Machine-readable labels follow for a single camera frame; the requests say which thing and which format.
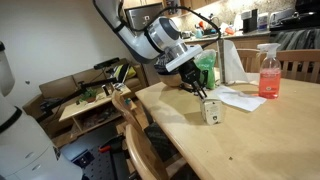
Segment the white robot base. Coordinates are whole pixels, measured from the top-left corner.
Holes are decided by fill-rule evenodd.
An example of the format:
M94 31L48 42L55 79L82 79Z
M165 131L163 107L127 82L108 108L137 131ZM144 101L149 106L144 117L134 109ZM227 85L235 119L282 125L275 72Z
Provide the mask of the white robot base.
M6 99L14 83L0 42L1 180L82 180L82 169L61 154L37 121Z

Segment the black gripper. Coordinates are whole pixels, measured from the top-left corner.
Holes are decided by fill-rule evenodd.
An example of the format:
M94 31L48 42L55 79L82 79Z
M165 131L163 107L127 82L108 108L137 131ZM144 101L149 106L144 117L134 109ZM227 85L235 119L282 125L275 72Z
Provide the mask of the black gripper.
M184 83L192 86L194 93L200 99L205 99L207 94L205 86L208 80L208 71L200 70L194 61L187 61L178 68L181 79Z

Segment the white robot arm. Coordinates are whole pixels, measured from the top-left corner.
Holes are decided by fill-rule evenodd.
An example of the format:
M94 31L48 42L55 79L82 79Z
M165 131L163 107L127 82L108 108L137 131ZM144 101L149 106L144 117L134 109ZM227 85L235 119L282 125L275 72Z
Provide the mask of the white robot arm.
M142 64L158 59L155 64L159 74L178 72L184 83L191 86L201 99L207 97L200 81L201 70L194 58L203 52L200 45L186 45L180 38L175 23L159 12L147 25L140 29L129 27L120 16L123 0L93 0L93 5L118 38L125 44L134 58Z

